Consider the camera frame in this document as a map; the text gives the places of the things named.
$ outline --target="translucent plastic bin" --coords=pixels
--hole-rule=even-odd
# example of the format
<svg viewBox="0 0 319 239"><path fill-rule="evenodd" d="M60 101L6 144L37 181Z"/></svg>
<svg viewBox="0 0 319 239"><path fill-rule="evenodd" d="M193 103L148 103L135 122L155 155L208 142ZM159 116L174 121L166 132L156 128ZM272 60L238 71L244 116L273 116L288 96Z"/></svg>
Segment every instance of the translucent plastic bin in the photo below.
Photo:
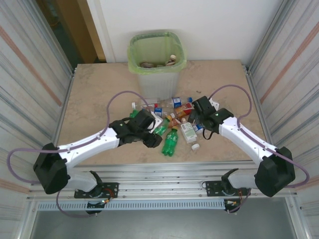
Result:
<svg viewBox="0 0 319 239"><path fill-rule="evenodd" d="M170 55L176 56L172 66L143 68L140 63L164 65ZM165 100L176 93L180 71L186 67L181 42L172 32L141 34L131 39L128 47L129 70L136 73L142 95Z"/></svg>

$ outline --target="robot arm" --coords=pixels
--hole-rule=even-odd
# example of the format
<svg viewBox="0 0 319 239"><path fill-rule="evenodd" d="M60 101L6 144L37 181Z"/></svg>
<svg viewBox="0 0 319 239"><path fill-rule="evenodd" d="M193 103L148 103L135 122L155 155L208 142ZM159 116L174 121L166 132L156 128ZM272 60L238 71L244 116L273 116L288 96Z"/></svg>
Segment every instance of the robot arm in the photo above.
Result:
<svg viewBox="0 0 319 239"><path fill-rule="evenodd" d="M222 177L222 185L226 192L234 188L258 188L266 196L272 197L295 179L294 166L266 150L266 148L271 149L292 159L291 152L287 148L278 149L266 143L242 124L239 129L237 118L226 109L217 111L206 96L193 102L193 106L189 122L196 121L204 129L228 138L248 154L258 166L257 171L233 169L226 173ZM241 129L258 143L245 135Z"/></svg>
<svg viewBox="0 0 319 239"><path fill-rule="evenodd" d="M146 147L157 147L162 138L153 131L162 122L154 113L140 111L134 118L112 122L105 133L93 134L87 138L67 145L55 147L52 143L43 147L45 150L68 149L62 153L41 153L33 169L47 194L56 193L63 188L87 192L91 197L101 193L102 180L97 173L82 172L74 168L85 159L102 151L120 147L127 143L142 141ZM70 150L76 146L85 146Z"/></svg>

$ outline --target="corrugated metal wall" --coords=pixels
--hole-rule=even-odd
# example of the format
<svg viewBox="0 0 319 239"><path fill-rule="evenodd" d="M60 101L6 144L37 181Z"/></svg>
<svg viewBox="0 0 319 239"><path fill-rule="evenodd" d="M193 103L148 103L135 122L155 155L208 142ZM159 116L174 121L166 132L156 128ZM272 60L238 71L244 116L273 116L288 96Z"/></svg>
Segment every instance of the corrugated metal wall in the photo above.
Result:
<svg viewBox="0 0 319 239"><path fill-rule="evenodd" d="M319 237L319 1L286 1L264 49L250 66L273 143L309 171L299 187L302 211ZM304 180L297 170L297 180Z"/></svg>
<svg viewBox="0 0 319 239"><path fill-rule="evenodd" d="M0 238L15 238L29 185L10 175L9 151L53 140L72 69L32 0L0 2ZM17 153L13 169L35 180L36 154Z"/></svg>

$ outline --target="white bottle cap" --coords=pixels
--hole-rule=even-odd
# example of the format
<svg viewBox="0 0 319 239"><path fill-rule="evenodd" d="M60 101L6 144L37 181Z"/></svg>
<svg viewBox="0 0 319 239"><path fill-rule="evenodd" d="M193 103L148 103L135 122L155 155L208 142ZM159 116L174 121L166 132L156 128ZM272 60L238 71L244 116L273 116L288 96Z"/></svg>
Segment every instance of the white bottle cap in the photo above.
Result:
<svg viewBox="0 0 319 239"><path fill-rule="evenodd" d="M199 144L196 143L196 144L194 144L194 145L191 146L191 149L192 149L192 150L197 150L197 149L199 149L199 147L200 147Z"/></svg>

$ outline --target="marble surface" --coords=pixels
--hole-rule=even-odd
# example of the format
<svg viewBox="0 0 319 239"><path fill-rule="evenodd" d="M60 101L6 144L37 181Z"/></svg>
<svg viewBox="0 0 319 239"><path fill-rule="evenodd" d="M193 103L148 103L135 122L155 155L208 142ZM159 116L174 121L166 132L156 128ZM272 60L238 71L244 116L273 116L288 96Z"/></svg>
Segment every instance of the marble surface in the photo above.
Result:
<svg viewBox="0 0 319 239"><path fill-rule="evenodd" d="M237 84L249 91L239 60L188 61L187 67L180 74L176 95L198 99L203 95L209 96L225 84ZM59 145L77 141L103 129L106 124L105 107L109 99L123 90L140 92L137 76L128 71L127 63L78 65ZM132 111L131 103L137 99L133 94L117 97L110 106L111 122L128 117ZM236 88L225 88L213 99L220 103L220 108L227 108L236 117L246 113L249 108L246 95ZM242 123L264 139L255 106ZM250 160L241 149L220 135L214 134L209 141L200 140L200 149L192 151L182 133L178 134L179 141L173 157L161 154L164 140L157 148L146 148L141 142L135 142L101 152L82 164Z"/></svg>

